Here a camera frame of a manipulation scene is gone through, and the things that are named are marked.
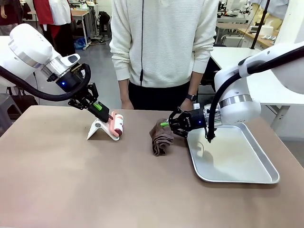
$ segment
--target pole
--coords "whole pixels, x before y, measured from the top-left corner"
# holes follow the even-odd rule
[[[256,43],[257,43],[256,41],[257,41],[258,35],[260,34],[262,25],[263,25],[263,23],[264,23],[264,20],[265,20],[266,14],[267,14],[267,9],[268,9],[269,3],[270,3],[270,0],[267,0],[267,3],[266,3],[266,6],[265,6],[265,9],[264,9],[264,12],[263,12],[263,15],[262,15],[260,24],[258,25],[258,28],[257,28],[257,31],[256,31],[256,36],[255,36],[255,38],[254,38],[254,40],[253,40],[253,43],[252,43],[252,46],[251,46],[250,49],[255,49],[255,45],[256,45]]]

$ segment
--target red jacket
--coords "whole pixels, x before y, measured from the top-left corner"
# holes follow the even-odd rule
[[[53,21],[53,15],[52,15],[51,7],[49,5],[49,1],[48,0],[34,0],[34,5],[35,5],[35,10],[37,13],[39,24],[40,25],[47,25],[47,24],[51,25],[50,28],[51,28],[52,35],[53,35],[53,37],[55,37],[60,30],[60,26],[53,25],[54,21]]]

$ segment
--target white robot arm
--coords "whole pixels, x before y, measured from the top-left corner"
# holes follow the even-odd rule
[[[87,109],[103,122],[111,118],[109,109],[100,103],[97,88],[90,83],[91,71],[87,64],[78,64],[78,54],[62,57],[33,27],[15,27],[5,43],[0,45],[0,84],[18,86],[36,97],[49,101],[69,100],[78,109]],[[25,79],[40,71],[49,83],[56,83],[65,94],[50,95],[38,91]]]
[[[178,108],[169,117],[171,129],[176,134],[187,137],[189,131],[205,128],[206,138],[211,142],[216,127],[243,123],[258,117],[261,112],[260,103],[251,98],[245,79],[254,73],[272,69],[282,85],[304,94],[303,83],[299,83],[304,81],[303,57],[304,42],[278,44],[242,60],[236,66],[218,71],[215,76],[217,92],[212,104],[190,112]]]

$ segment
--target striped sweater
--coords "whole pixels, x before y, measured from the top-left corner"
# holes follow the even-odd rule
[[[204,73],[218,2],[144,0],[142,33],[143,0],[112,0],[110,47],[117,79],[140,85],[143,67],[142,85],[162,88],[187,83],[192,71]]]

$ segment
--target metal tray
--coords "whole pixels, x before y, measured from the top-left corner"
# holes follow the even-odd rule
[[[243,123],[221,126],[212,143],[205,130],[189,132],[188,145],[197,175],[208,182],[275,184],[280,175]]]

